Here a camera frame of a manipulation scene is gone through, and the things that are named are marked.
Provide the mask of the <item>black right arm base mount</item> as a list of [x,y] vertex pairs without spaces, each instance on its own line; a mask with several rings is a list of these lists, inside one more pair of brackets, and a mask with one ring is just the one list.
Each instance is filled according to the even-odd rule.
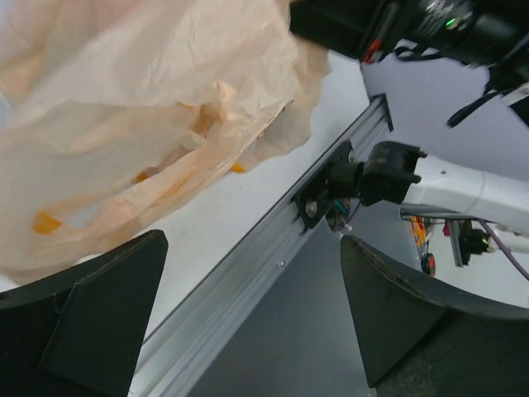
[[355,158],[349,141],[340,143],[323,158],[322,165],[293,196],[306,231],[323,218],[333,231],[345,226],[351,214],[350,201],[358,197],[363,168],[364,163]]

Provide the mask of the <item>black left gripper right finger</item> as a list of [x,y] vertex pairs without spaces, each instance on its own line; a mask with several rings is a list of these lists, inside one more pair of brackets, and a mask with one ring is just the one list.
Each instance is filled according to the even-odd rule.
[[526,396],[528,311],[458,289],[354,236],[341,271],[378,396]]

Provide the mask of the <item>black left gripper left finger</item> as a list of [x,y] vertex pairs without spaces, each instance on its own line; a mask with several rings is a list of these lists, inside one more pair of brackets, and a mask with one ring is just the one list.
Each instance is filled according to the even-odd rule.
[[125,396],[169,248],[153,230],[1,294],[3,396]]

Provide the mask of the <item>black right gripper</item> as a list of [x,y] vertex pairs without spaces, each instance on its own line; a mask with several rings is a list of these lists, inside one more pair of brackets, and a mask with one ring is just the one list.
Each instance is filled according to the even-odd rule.
[[409,60],[432,49],[464,65],[488,63],[475,43],[483,14],[473,1],[295,1],[289,11],[294,35],[366,64],[402,40],[416,44],[398,50]]

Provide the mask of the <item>translucent orange plastic bag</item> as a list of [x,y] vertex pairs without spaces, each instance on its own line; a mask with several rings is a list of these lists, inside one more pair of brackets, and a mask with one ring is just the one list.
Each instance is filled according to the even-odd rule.
[[4,1],[1,273],[109,251],[311,136],[330,65],[287,1]]

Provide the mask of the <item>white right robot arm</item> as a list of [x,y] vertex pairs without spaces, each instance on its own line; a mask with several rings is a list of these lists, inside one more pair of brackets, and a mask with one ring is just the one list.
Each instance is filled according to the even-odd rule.
[[[460,125],[494,98],[528,118],[528,4],[525,1],[296,1],[290,30],[363,64],[448,59],[484,67],[482,94],[448,120]],[[526,183],[459,166],[397,142],[375,146],[351,193],[362,204],[400,204],[452,220],[528,229]]]

